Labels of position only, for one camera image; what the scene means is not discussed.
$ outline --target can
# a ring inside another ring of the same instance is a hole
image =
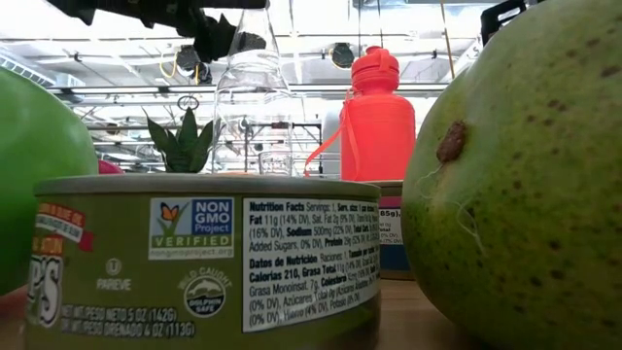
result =
[[[369,183],[382,191],[380,198],[380,277],[414,280],[401,238],[402,181]]]
[[[377,187],[134,174],[35,193],[26,350],[375,346]]]

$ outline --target wooden table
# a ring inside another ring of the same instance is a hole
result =
[[[0,349],[21,350],[21,321],[0,318]],[[377,350],[476,350],[426,299],[415,282],[382,281],[382,323]]]

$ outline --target brown spot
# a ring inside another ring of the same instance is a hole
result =
[[[549,248],[551,248],[554,251],[558,251],[560,249],[562,249],[562,243],[560,243],[560,241],[558,240],[552,240],[548,242],[548,246]]]
[[[603,326],[607,327],[607,328],[614,328],[615,327],[615,322],[608,320],[608,319],[602,319],[601,320],[601,324],[603,324]]]
[[[456,160],[463,152],[466,140],[467,125],[464,122],[453,122],[436,150],[436,158],[443,164]]]
[[[537,277],[532,277],[529,281],[532,283],[532,286],[534,287],[542,287],[542,281],[540,281],[540,279]]]
[[[600,41],[601,41],[601,39],[594,38],[594,39],[588,40],[587,43],[585,43],[585,45],[588,48],[594,48],[595,46],[597,46],[600,43]]]
[[[622,71],[622,67],[620,67],[618,65],[606,67],[601,72],[601,77],[602,78],[608,78],[608,77],[610,77],[610,76],[612,76],[614,74],[620,73],[620,71]]]
[[[566,278],[566,274],[564,273],[564,271],[551,270],[551,277],[557,280],[563,280],[564,278]]]

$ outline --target red water bottle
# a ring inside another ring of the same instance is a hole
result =
[[[415,110],[395,95],[399,63],[371,47],[352,65],[353,98],[341,111],[341,178],[403,180],[415,148]]]

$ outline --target green fruit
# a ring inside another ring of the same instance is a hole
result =
[[[622,1],[547,0],[438,98],[402,227],[448,318],[500,349],[622,349],[621,91]]]
[[[28,79],[0,68],[0,296],[26,282],[37,201],[54,177],[97,174],[80,119]]]

